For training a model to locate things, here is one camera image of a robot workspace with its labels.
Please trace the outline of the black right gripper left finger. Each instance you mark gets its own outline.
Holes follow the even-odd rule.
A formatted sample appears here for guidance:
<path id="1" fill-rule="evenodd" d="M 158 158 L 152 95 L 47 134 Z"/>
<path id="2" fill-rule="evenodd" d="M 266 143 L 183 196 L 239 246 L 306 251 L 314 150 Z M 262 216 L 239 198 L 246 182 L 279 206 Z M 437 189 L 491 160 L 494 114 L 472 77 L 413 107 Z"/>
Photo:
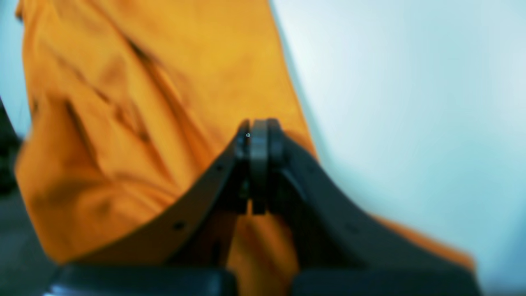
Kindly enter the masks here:
<path id="1" fill-rule="evenodd" d="M 175 204 L 108 247 L 65 265 L 47 296 L 237 296 L 226 257 L 247 173 L 250 123 Z"/>

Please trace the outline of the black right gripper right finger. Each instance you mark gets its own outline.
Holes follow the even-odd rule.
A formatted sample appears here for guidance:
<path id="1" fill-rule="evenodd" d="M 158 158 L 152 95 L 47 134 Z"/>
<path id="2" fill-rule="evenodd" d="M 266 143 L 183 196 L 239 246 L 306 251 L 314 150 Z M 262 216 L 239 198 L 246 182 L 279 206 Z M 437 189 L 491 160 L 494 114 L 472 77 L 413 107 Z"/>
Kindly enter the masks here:
<path id="1" fill-rule="evenodd" d="M 466 268 L 411 243 L 355 205 L 277 120 L 247 131 L 252 211 L 281 217 L 300 272 L 292 296 L 479 296 Z"/>

